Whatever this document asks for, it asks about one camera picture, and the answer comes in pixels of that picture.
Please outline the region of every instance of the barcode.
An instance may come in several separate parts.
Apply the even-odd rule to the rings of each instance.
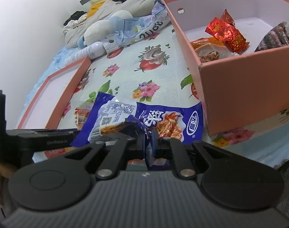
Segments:
[[[101,135],[100,135],[100,131],[99,131],[99,127],[98,128],[96,128],[96,129],[93,129],[92,130],[92,132],[91,132],[91,134],[90,134],[90,136],[89,136],[89,142],[92,142],[92,141],[94,141],[94,140],[96,140],[96,139],[98,139],[98,138],[100,138],[101,137]]]
[[[107,125],[107,124],[109,124],[111,122],[111,120],[112,120],[112,117],[104,117],[102,119],[101,125]]]

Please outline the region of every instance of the pink box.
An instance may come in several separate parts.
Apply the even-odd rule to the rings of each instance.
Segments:
[[[209,134],[258,122],[289,107],[289,46],[254,52],[265,34],[289,22],[289,0],[164,0],[202,102]],[[201,63],[190,42],[227,9],[250,42],[238,56]]]
[[[27,107],[21,121],[19,122],[18,128],[57,129],[67,104],[91,64],[91,60],[88,57],[84,57],[47,77]],[[71,75],[68,78],[65,77],[64,80],[56,83],[60,89],[55,93],[50,93],[49,99],[43,101],[43,104],[40,104],[37,107],[44,93],[48,92],[47,87],[51,82],[57,79],[59,80],[59,78],[63,77],[65,74],[70,73]]]

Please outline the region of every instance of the stuffed animal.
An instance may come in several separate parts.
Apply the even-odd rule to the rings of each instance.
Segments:
[[[94,42],[101,41],[107,35],[114,32],[113,24],[110,22],[112,19],[131,19],[133,16],[129,11],[119,10],[115,12],[108,20],[96,21],[92,24],[84,33],[83,37],[80,37],[77,44],[79,48],[85,48]]]

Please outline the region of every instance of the snack package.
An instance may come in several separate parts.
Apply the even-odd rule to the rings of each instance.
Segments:
[[[86,123],[71,146],[82,147],[103,135],[115,132],[134,137],[129,134],[133,131],[128,128],[131,118],[135,118],[133,122],[140,127],[144,124],[148,130],[156,128],[160,137],[176,138],[184,144],[200,140],[203,135],[201,103],[189,108],[148,105],[134,101],[127,103],[99,92]]]
[[[206,63],[218,59],[237,55],[228,50],[228,48],[214,37],[200,38],[190,42],[201,63]]]
[[[75,123],[78,130],[81,130],[83,125],[85,124],[89,113],[91,112],[93,107],[93,103],[85,103],[83,107],[78,107],[75,110]]]
[[[279,48],[289,45],[289,23],[281,22],[272,28],[259,43],[256,51]]]
[[[53,157],[68,153],[68,152],[73,151],[73,150],[75,150],[74,147],[66,147],[66,148],[60,148],[60,149],[45,151],[44,154],[45,154],[47,159],[51,159]]]
[[[225,9],[220,19],[214,18],[209,23],[205,32],[222,41],[232,52],[241,54],[248,48],[249,42],[246,42],[244,36],[235,28],[235,22],[227,9]]]

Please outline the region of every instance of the blue snack bag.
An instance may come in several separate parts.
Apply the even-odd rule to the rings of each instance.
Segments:
[[[105,134],[123,130],[130,115],[149,130],[156,128],[160,137],[176,138],[183,144],[191,144],[203,136],[201,103],[189,108],[148,105],[135,101],[123,103],[113,95],[99,92],[87,121],[71,146],[82,147]]]

